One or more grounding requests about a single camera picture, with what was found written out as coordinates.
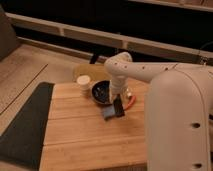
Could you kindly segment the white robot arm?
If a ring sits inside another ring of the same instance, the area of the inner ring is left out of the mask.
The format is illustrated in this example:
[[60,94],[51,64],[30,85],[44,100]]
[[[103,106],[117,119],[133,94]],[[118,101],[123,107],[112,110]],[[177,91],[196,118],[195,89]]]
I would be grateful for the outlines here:
[[149,84],[144,102],[148,171],[211,171],[213,66],[133,62],[127,52],[108,58],[110,98],[133,78]]

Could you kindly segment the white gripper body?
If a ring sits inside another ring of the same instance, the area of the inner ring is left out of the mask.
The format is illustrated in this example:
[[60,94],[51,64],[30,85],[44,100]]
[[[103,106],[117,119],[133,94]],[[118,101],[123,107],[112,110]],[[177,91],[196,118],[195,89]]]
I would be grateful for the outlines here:
[[109,84],[109,96],[114,100],[118,94],[123,94],[127,89],[127,78],[125,76],[112,76]]

